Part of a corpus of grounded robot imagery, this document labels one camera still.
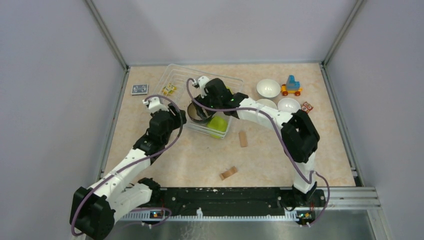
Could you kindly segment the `teal ceramic bowl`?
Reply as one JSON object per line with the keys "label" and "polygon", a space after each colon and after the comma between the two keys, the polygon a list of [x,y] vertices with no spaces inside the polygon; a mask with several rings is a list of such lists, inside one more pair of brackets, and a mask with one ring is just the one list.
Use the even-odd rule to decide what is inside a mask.
{"label": "teal ceramic bowl", "polygon": [[191,102],[187,107],[188,117],[196,124],[207,124],[212,120],[212,115],[208,115],[202,108]]}

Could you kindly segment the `square lime green bowl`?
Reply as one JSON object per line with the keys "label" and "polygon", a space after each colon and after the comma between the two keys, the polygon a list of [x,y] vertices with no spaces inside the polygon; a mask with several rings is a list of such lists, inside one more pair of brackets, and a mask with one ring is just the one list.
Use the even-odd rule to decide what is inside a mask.
{"label": "square lime green bowl", "polygon": [[227,131],[228,122],[221,116],[214,116],[206,126],[210,129],[211,137],[222,139]]}

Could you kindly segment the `white wire dish rack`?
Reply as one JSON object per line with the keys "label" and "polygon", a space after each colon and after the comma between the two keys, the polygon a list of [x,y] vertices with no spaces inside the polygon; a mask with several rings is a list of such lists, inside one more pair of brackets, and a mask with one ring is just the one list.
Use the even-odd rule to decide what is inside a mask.
{"label": "white wire dish rack", "polygon": [[[199,77],[207,77],[209,79],[219,78],[221,79],[226,87],[230,89],[230,91],[234,94],[237,92],[241,92],[243,89],[244,82],[239,78],[224,76],[220,74],[210,73],[206,71],[201,71],[197,69],[193,69],[186,66],[181,66],[177,64],[170,64],[167,66],[165,72],[163,73],[158,86],[156,87],[156,91],[165,96],[162,93],[162,88],[168,84],[172,84],[177,87],[177,90],[172,94],[166,96],[175,102],[179,109],[184,110],[186,112],[187,123],[184,125],[185,127],[206,135],[209,135],[211,132],[207,127],[207,124],[197,124],[191,121],[187,114],[187,108],[190,103],[192,103],[192,99],[187,93],[186,82],[189,78],[197,79]],[[215,116],[220,116],[224,118],[228,122],[228,127],[223,135],[223,138],[227,135],[230,124],[232,122],[232,118],[230,116],[225,115],[223,112],[216,112],[212,115],[212,118]]]}

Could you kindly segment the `beige ceramic bowl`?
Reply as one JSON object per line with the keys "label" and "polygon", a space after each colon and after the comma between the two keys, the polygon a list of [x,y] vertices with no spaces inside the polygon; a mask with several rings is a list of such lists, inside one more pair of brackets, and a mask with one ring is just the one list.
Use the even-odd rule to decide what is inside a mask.
{"label": "beige ceramic bowl", "polygon": [[278,108],[278,106],[270,99],[262,98],[262,99],[258,99],[256,102],[273,109]]}

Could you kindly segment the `white bowl with blue rim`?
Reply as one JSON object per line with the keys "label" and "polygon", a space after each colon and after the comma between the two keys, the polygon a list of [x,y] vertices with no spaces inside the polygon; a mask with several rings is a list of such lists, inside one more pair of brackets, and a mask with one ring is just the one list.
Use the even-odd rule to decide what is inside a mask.
{"label": "white bowl with blue rim", "polygon": [[273,79],[262,79],[256,84],[257,93],[266,99],[276,98],[281,93],[281,85]]}

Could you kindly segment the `white ceramic bowl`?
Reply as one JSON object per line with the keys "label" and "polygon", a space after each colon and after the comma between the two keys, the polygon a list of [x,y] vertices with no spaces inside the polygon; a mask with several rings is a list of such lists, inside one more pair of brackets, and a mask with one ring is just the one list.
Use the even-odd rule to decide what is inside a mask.
{"label": "white ceramic bowl", "polygon": [[277,103],[277,109],[283,112],[296,113],[301,109],[301,105],[297,100],[285,97],[279,100]]}

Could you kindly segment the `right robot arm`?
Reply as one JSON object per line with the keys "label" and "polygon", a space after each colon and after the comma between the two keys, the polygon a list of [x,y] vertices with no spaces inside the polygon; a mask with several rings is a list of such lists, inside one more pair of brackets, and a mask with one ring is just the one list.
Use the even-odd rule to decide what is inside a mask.
{"label": "right robot arm", "polygon": [[187,83],[200,90],[200,94],[192,100],[207,112],[223,112],[227,116],[274,130],[296,171],[293,180],[296,189],[293,192],[294,202],[307,206],[313,200],[316,188],[315,155],[320,136],[306,112],[298,110],[288,113],[265,106],[244,93],[232,93],[219,78],[201,76],[190,78]]}

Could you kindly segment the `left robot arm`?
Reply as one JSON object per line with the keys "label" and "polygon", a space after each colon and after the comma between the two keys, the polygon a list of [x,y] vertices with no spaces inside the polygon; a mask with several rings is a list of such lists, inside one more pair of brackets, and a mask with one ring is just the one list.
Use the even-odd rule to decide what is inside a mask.
{"label": "left robot arm", "polygon": [[159,191],[145,183],[130,183],[177,142],[170,136],[174,130],[182,134],[186,112],[165,96],[152,95],[143,103],[151,115],[145,134],[108,174],[73,194],[70,227],[75,238],[104,240],[124,215],[142,204],[154,207],[160,202]]}

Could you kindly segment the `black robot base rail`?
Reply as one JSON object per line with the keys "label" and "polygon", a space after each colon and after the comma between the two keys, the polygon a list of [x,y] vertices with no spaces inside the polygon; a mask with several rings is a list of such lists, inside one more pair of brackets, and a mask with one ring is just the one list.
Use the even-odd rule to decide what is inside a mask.
{"label": "black robot base rail", "polygon": [[303,195],[286,187],[168,187],[154,190],[140,207],[167,208],[172,216],[194,216],[201,210],[206,217],[265,217],[317,209],[325,202],[322,189]]}

